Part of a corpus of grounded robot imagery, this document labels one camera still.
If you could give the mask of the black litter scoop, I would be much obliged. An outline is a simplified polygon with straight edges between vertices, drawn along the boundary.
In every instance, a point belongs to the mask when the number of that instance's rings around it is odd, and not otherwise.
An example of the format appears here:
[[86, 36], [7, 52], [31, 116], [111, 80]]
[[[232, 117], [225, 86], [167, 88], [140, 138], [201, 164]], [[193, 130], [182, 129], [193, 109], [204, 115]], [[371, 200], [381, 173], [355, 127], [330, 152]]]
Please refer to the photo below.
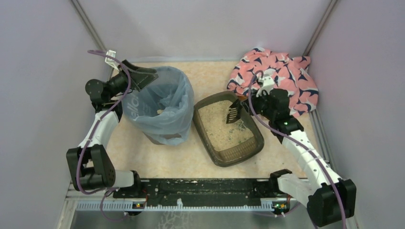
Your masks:
[[248, 115], [251, 115], [247, 98], [244, 100], [237, 99], [228, 107], [226, 124], [232, 124], [240, 120], [242, 116], [242, 110], [245, 110]]

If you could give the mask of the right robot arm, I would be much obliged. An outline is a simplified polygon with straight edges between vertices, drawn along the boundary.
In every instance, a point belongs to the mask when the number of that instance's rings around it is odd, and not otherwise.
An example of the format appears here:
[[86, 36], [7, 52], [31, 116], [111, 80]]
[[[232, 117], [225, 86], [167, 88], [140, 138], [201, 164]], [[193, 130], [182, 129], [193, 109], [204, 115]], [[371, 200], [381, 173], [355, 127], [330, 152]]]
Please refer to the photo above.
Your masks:
[[346, 228], [346, 220], [354, 215], [356, 185], [334, 172], [314, 148], [302, 124], [290, 114], [287, 91], [273, 89], [259, 96], [250, 92], [248, 104], [255, 118], [262, 115], [269, 120], [265, 123], [258, 118], [294, 156], [307, 176], [308, 180], [304, 182], [289, 172], [276, 175], [279, 192], [305, 206], [316, 226], [341, 221]]

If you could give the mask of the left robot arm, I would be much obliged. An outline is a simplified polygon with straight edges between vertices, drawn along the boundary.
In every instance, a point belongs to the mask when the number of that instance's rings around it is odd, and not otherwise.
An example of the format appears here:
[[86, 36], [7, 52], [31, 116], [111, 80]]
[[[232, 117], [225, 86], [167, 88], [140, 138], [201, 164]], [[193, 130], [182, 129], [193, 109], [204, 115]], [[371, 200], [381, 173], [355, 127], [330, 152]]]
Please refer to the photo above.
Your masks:
[[122, 99], [116, 100], [115, 97], [139, 92], [157, 78], [157, 70], [138, 67], [123, 60], [118, 65], [118, 74], [108, 81], [91, 79], [85, 84], [85, 91], [95, 110], [95, 119], [84, 140], [66, 153], [75, 190], [85, 195], [119, 188], [140, 190], [137, 172], [116, 170], [106, 149], [123, 115]]

